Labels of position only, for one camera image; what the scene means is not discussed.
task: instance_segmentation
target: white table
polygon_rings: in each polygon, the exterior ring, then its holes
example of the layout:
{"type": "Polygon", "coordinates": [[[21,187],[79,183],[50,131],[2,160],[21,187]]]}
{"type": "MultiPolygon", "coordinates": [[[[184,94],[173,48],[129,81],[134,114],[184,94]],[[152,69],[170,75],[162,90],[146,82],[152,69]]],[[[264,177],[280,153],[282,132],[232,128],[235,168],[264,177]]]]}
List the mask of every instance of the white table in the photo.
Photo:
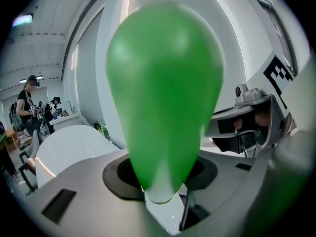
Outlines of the white table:
{"type": "Polygon", "coordinates": [[[58,119],[53,119],[49,122],[50,125],[53,125],[55,131],[58,131],[62,128],[72,126],[72,125],[80,125],[81,121],[79,119],[80,113],[71,114],[69,116],[58,116],[58,119]]]}
{"type": "Polygon", "coordinates": [[[35,157],[38,188],[76,162],[119,150],[97,130],[73,125],[51,134],[35,157]]]}

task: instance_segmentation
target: black rectangular slot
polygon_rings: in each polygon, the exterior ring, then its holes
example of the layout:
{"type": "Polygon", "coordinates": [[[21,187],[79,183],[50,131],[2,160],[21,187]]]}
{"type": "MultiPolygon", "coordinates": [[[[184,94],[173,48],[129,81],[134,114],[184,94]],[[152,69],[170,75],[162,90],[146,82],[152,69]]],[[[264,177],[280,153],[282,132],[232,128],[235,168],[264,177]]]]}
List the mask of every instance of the black rectangular slot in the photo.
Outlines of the black rectangular slot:
{"type": "Polygon", "coordinates": [[[42,214],[58,224],[76,192],[62,189],[42,211],[42,214]]]}
{"type": "Polygon", "coordinates": [[[243,170],[250,171],[252,166],[248,165],[248,164],[244,164],[244,163],[238,163],[235,167],[243,169],[243,170]]]}

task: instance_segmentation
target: person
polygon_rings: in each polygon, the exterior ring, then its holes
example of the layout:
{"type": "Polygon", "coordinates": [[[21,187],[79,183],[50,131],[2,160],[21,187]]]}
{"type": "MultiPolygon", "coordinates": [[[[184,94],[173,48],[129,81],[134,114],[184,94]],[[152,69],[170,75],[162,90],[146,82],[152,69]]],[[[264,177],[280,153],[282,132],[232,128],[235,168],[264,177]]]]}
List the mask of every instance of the person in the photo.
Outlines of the person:
{"type": "Polygon", "coordinates": [[[36,76],[30,75],[27,79],[24,89],[18,96],[16,113],[21,116],[21,120],[26,127],[27,132],[32,136],[36,130],[39,138],[39,143],[43,142],[43,138],[40,132],[40,122],[37,118],[38,110],[34,108],[34,104],[31,97],[31,92],[36,89],[38,83],[36,76]]]}
{"type": "Polygon", "coordinates": [[[12,179],[15,180],[17,178],[18,172],[16,171],[14,164],[11,160],[8,150],[5,147],[6,141],[6,133],[5,128],[0,121],[0,159],[1,159],[1,167],[3,166],[8,173],[11,175],[12,179]]]}
{"type": "Polygon", "coordinates": [[[60,97],[54,97],[54,99],[47,103],[45,107],[45,121],[48,126],[50,134],[54,133],[54,127],[49,124],[54,119],[53,115],[57,109],[57,105],[60,104],[60,97]]]}

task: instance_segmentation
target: robotic device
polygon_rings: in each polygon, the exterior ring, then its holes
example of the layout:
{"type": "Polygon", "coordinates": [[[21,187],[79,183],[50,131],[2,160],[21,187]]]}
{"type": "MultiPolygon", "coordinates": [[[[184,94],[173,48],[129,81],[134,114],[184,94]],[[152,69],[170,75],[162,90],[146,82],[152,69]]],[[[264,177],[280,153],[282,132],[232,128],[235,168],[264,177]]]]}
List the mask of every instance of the robotic device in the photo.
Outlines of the robotic device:
{"type": "MultiPolygon", "coordinates": [[[[282,138],[291,121],[280,97],[284,85],[271,70],[278,65],[279,74],[285,72],[284,78],[295,84],[273,57],[236,88],[235,106],[213,116],[208,135],[221,148],[229,144],[226,149],[238,153],[244,148],[252,157],[201,150],[185,181],[180,236],[257,236],[287,212],[305,185],[314,168],[315,133],[282,138]],[[266,131],[253,124],[234,131],[232,119],[262,105],[270,111],[266,131]]],[[[53,236],[169,236],[146,210],[127,150],[74,164],[32,194],[28,203],[30,217],[53,236]]]]}

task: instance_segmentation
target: balloon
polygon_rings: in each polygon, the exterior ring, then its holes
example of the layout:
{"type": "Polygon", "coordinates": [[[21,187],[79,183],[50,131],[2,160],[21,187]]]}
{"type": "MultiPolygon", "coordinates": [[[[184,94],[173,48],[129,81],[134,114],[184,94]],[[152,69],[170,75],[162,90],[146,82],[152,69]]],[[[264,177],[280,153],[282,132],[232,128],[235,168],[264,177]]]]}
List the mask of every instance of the balloon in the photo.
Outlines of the balloon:
{"type": "Polygon", "coordinates": [[[205,21],[173,2],[140,8],[111,39],[106,75],[133,169],[154,203],[172,199],[197,159],[222,87],[221,57],[205,21]]]}

